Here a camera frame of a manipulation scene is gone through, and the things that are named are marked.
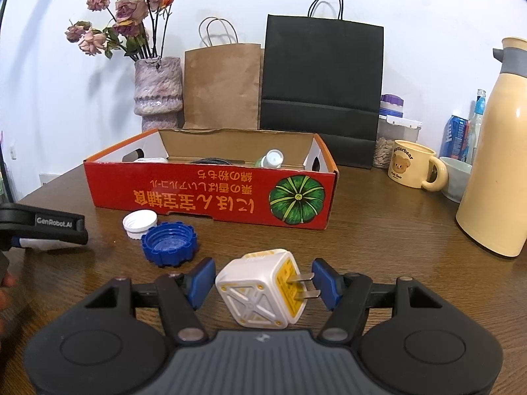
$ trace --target mug handle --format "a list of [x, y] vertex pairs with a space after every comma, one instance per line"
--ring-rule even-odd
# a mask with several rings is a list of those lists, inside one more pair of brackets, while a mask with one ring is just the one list
[[421, 187], [426, 188], [426, 190], [431, 192], [438, 192], [446, 185], [447, 181], [449, 180], [449, 172], [446, 169], [446, 165], [435, 156], [430, 156], [430, 162], [437, 169], [437, 178], [433, 183], [423, 181], [421, 183]]

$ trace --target red cardboard box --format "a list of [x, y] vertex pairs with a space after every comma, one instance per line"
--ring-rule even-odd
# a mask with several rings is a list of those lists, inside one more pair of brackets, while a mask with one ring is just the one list
[[[255, 168], [268, 150], [278, 169]], [[130, 162], [165, 157], [168, 163]], [[233, 165], [191, 162], [218, 157]], [[151, 130], [86, 159], [95, 206], [218, 221], [325, 229], [338, 170], [317, 134], [269, 130]]]

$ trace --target power outlet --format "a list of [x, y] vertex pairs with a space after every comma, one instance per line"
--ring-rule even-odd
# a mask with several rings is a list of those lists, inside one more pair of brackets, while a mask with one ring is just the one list
[[56, 174], [40, 174], [40, 185], [43, 186], [44, 184], [49, 183], [50, 181], [53, 181], [55, 178], [59, 177], [60, 175]]

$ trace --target white wall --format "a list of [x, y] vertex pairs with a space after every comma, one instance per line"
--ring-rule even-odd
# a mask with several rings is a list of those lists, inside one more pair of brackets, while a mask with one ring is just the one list
[[[264, 43], [268, 13], [304, 15], [312, 0], [176, 0], [166, 55], [199, 46], [209, 15], [230, 19], [242, 41]], [[344, 18], [385, 28], [383, 93], [405, 99], [405, 117], [423, 121], [420, 142], [438, 148], [450, 114], [468, 116], [478, 88], [500, 70], [492, 48], [527, 37], [525, 0], [346, 0]], [[320, 6], [317, 15], [331, 15]], [[66, 41], [73, 22], [104, 27], [85, 0], [9, 0], [0, 44], [0, 128], [18, 198], [38, 174], [63, 173], [86, 156], [136, 134], [133, 65], [83, 55]], [[9, 158], [14, 145], [16, 161]]]

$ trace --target blue gripper pad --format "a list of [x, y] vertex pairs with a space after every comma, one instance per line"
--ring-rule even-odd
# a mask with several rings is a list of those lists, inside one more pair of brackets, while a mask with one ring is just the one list
[[201, 307], [214, 285], [216, 264], [211, 258], [204, 258], [185, 276], [186, 299], [194, 310]]
[[344, 295], [344, 278], [322, 258], [313, 261], [311, 271], [315, 274], [313, 285], [320, 290], [320, 297], [328, 310], [333, 311]]

